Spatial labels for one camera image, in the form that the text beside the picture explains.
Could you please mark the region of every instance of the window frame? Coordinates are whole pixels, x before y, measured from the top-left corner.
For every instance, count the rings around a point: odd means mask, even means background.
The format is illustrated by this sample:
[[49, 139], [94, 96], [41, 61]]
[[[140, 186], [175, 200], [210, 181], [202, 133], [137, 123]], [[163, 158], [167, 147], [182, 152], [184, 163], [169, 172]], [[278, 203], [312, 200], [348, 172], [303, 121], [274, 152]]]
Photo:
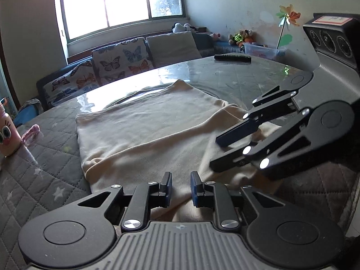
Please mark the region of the window frame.
[[138, 21], [132, 21], [132, 22], [128, 22], [128, 23], [124, 23], [124, 24], [118, 24], [118, 25], [114, 25], [114, 26], [109, 26], [109, 19], [108, 19], [108, 13], [107, 13], [107, 9], [105, 7], [105, 13], [106, 13], [106, 20], [107, 20], [107, 28], [102, 28], [87, 34], [84, 34], [80, 37], [75, 37], [73, 39], [70, 39], [69, 37], [69, 32], [68, 32], [68, 28], [67, 28], [67, 22], [66, 22], [66, 16], [65, 16], [65, 8], [64, 8], [64, 0], [60, 0], [60, 4], [61, 4], [61, 14], [62, 14], [62, 19], [63, 19], [63, 23], [64, 23], [64, 30], [65, 30], [65, 36], [66, 36], [66, 41], [67, 43], [71, 43], [74, 41], [77, 41], [79, 39], [85, 38], [85, 37], [89, 37], [93, 34], [97, 34], [100, 32], [104, 32], [107, 30], [111, 30], [114, 28], [118, 28], [118, 27], [122, 27], [122, 26], [127, 26], [127, 25], [131, 25], [131, 24], [136, 24], [136, 23], [141, 23], [141, 22], [149, 22], [149, 21], [157, 21], [157, 20], [166, 20], [166, 19], [174, 19], [174, 18], [185, 18], [186, 14], [185, 14], [185, 2], [184, 0], [180, 0], [181, 1], [181, 11], [182, 11], [182, 15], [171, 15], [171, 16], [161, 16], [161, 17], [152, 17], [151, 16], [151, 8], [150, 8], [150, 0], [146, 0], [147, 6], [148, 6], [148, 13], [149, 13], [149, 19], [144, 19], [144, 20], [138, 20]]

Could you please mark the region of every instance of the label sticker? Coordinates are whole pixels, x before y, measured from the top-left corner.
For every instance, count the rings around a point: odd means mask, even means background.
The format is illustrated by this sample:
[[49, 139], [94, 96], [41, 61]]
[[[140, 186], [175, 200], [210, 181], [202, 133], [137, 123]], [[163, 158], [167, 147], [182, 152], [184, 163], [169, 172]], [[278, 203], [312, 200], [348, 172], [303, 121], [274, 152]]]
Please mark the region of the label sticker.
[[337, 17], [337, 16], [322, 16], [313, 23], [319, 23], [319, 24], [331, 24], [331, 25], [344, 25], [345, 23], [352, 20], [352, 18], [349, 17]]

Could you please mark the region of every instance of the camera lens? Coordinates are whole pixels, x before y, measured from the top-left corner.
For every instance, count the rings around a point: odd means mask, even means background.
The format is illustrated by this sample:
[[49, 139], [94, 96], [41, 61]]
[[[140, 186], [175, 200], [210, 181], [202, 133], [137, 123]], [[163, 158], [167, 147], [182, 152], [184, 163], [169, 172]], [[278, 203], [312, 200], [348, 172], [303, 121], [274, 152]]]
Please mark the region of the camera lens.
[[339, 44], [340, 50], [345, 54], [345, 56], [351, 57], [351, 49], [346, 40], [341, 36], [338, 36], [336, 40]]
[[335, 48], [335, 44], [334, 44], [332, 38], [330, 37], [330, 35], [325, 31], [320, 31], [320, 35], [321, 35], [321, 38], [323, 39], [324, 44], [327, 46], [327, 48], [331, 52], [334, 53], [336, 48]]
[[310, 31], [310, 35], [311, 35], [311, 37], [313, 38], [313, 41], [314, 41], [318, 46], [320, 46], [320, 45], [321, 45], [321, 42], [320, 42], [319, 37], [316, 35], [316, 33], [313, 32], [313, 31]]

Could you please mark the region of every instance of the plastic bin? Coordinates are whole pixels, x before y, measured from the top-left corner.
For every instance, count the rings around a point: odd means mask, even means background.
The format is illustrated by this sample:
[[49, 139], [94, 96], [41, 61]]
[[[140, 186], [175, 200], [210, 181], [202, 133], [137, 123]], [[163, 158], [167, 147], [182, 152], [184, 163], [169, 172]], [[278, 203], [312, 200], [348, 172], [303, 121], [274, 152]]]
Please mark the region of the plastic bin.
[[245, 54], [256, 56], [268, 60], [278, 61], [280, 57], [285, 55], [286, 48], [265, 48], [261, 46], [244, 43]]

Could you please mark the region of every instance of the beige garment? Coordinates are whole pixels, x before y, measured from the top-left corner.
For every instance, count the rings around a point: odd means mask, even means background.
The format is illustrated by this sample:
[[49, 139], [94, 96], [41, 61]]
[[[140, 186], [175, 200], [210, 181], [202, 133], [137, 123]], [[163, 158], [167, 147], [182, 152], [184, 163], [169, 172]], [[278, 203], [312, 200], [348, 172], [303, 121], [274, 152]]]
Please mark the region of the beige garment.
[[[156, 218], [191, 198], [191, 171], [198, 171], [202, 181], [221, 181], [230, 189], [249, 183], [256, 172], [251, 165], [223, 173], [209, 168], [210, 160], [222, 151], [215, 144], [215, 137], [239, 123], [245, 112], [178, 80], [156, 94], [78, 115], [82, 168], [91, 191], [112, 184], [131, 190], [141, 182], [160, 181], [165, 171], [171, 171], [171, 206], [153, 209], [152, 217]], [[276, 128], [264, 124], [253, 137], [261, 139]], [[247, 137], [236, 144], [249, 140]], [[273, 190], [268, 180], [260, 184]], [[181, 215], [177, 214], [177, 220], [202, 219], [200, 211], [191, 204], [178, 211]]]

